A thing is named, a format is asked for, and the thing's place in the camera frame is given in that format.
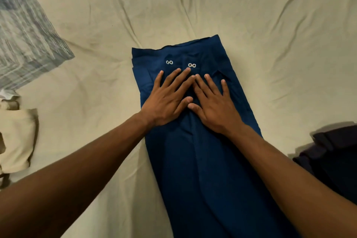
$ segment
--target forearm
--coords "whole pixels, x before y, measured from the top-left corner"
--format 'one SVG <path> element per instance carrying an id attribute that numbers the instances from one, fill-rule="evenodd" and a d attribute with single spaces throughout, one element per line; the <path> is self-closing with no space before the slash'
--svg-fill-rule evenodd
<path id="1" fill-rule="evenodd" d="M 356 205 L 292 162 L 249 126 L 240 125 L 227 136 L 302 236 L 357 237 Z"/>
<path id="2" fill-rule="evenodd" d="M 79 209 L 82 212 L 150 128 L 145 117 L 135 114 L 73 154 L 0 192 L 2 237 L 36 233 L 51 225 L 56 214 L 75 209 L 86 200 L 85 207 Z"/>

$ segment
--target left hand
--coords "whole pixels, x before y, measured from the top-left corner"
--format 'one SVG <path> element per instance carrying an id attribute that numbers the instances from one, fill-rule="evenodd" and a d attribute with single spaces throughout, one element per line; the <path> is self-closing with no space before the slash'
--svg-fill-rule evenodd
<path id="1" fill-rule="evenodd" d="M 194 75 L 184 82 L 191 69 L 186 68 L 176 77 L 180 71 L 180 68 L 173 71 L 165 79 L 161 87 L 160 82 L 163 77 L 163 71 L 160 71 L 157 75 L 151 94 L 140 111 L 150 126 L 155 127 L 169 123 L 176 119 L 189 103 L 192 103 L 192 97 L 182 98 L 188 88 L 194 83 Z"/>

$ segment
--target bed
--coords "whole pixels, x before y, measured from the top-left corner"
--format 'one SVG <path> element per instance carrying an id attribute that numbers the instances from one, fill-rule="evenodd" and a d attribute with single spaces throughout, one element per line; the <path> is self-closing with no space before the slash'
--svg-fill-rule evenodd
<path id="1" fill-rule="evenodd" d="M 140 110 L 132 47 L 218 34 L 263 137 L 286 155 L 320 127 L 357 121 L 357 0 L 22 1 L 49 47 L 35 55 L 40 72 L 12 86 L 39 120 L 31 166 L 13 182 Z M 144 140 L 63 237 L 172 237 Z"/>

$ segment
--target wrinkled sheet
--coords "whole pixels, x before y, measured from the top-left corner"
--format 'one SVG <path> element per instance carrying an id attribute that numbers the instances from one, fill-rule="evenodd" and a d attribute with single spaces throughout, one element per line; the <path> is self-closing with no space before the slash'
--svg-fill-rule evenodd
<path id="1" fill-rule="evenodd" d="M 17 90 L 37 109 L 20 179 L 140 110 L 131 48 L 219 34 L 261 128 L 284 154 L 357 121 L 357 0 L 38 0 L 74 58 Z M 64 237 L 172 237 L 144 141 Z"/>

